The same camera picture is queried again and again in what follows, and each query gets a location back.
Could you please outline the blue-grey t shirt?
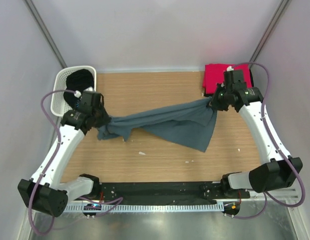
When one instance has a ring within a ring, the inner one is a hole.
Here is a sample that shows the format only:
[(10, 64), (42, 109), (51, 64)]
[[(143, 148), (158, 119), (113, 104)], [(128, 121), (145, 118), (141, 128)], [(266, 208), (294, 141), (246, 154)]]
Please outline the blue-grey t shirt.
[(110, 123), (98, 128), (97, 139), (122, 137), (127, 141), (133, 129), (166, 141), (205, 152), (212, 138), (217, 111), (209, 106), (210, 98), (161, 107), (128, 116), (113, 116)]

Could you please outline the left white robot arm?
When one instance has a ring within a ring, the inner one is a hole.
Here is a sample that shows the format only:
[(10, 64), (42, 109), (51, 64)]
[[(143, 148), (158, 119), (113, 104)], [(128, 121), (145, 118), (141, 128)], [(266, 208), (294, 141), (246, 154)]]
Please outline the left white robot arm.
[(99, 178), (83, 173), (76, 180), (61, 183), (63, 172), (78, 144), (92, 128), (111, 120), (101, 93), (85, 90), (75, 109), (67, 111), (56, 127), (57, 138), (44, 161), (29, 180), (22, 179), (18, 191), (30, 210), (59, 217), (66, 205), (80, 197), (95, 200), (100, 196)]

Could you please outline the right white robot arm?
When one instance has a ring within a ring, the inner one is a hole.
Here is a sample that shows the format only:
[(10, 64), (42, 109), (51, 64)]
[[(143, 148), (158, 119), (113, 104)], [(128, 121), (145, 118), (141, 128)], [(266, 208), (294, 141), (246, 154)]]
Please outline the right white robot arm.
[(220, 192), (224, 197), (231, 198), (244, 189), (262, 193), (292, 186), (302, 161), (281, 143), (260, 90), (247, 86), (242, 70), (229, 67), (223, 72), (223, 83), (217, 84), (209, 106), (218, 111), (233, 107), (248, 126), (259, 153), (259, 167), (223, 175)]

